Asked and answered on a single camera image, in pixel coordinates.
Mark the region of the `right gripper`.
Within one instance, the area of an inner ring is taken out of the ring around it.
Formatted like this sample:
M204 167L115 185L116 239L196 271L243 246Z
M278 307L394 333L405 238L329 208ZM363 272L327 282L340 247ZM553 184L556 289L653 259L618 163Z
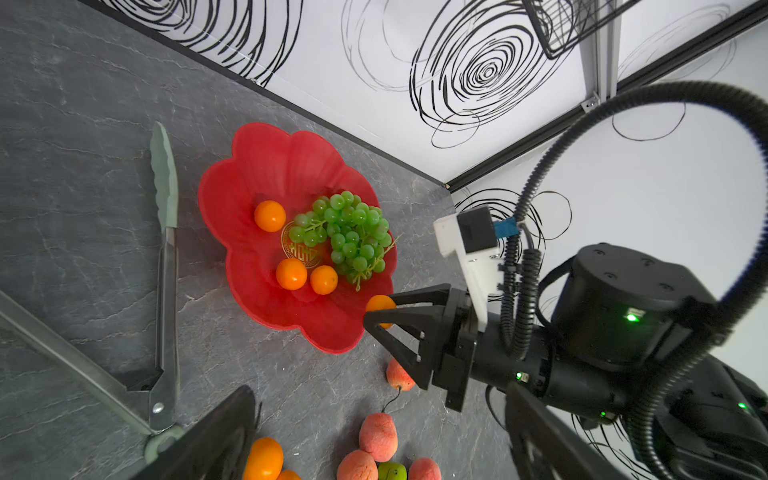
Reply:
M365 330L403 367L416 385L446 391L445 406L463 410L471 379L501 391L510 382L541 397L546 390L546 331L532 330L524 359L509 356L501 338L500 317L486 330L477 327L469 294L448 283L390 295L397 309L368 312Z

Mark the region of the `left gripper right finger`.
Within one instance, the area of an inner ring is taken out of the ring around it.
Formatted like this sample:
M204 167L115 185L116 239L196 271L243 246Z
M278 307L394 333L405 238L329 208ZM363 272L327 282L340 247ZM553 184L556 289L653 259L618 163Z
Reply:
M622 479L624 475L516 382L506 387L506 429L521 479Z

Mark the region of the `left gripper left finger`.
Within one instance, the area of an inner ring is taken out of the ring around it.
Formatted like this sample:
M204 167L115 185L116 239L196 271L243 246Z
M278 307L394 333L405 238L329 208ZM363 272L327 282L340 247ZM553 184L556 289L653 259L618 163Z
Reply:
M257 403L243 385L209 412L136 479L241 479L254 442Z

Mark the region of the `green fake grape bunch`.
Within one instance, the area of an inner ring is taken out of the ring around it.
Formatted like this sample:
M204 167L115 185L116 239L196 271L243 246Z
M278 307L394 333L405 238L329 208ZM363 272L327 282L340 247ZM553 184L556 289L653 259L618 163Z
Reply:
M348 190L315 198L289 223L287 236L298 246L328 247L332 266L356 289L385 271L397 242L381 209Z

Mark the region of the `red flower-shaped fruit bowl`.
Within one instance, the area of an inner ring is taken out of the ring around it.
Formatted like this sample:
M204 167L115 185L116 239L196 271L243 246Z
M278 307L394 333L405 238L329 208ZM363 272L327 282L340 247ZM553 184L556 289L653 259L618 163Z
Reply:
M227 250L227 280L241 309L266 327L299 330L329 354L352 350L364 335L368 300L392 294L397 250L385 254L383 272L359 287L342 280L327 295L315 293L310 285L286 290L277 280L279 262L309 251L292 246L286 228L261 229L255 211L259 203L271 200L293 217L307 212L318 197L345 190L373 207L380 204L368 180L324 138L307 131L289 134L266 123L240 127L231 158L211 166L198 189L202 218Z

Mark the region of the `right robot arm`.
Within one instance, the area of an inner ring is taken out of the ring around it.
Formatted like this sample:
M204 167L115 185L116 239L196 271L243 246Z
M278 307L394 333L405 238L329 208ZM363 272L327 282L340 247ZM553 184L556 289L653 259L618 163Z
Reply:
M659 479L766 477L767 395L711 355L764 291L765 250L721 300L683 266L606 243L543 280L539 261L523 256L513 320L481 323L465 291L440 285L397 295L365 329L452 410L474 379L532 407L620 422Z

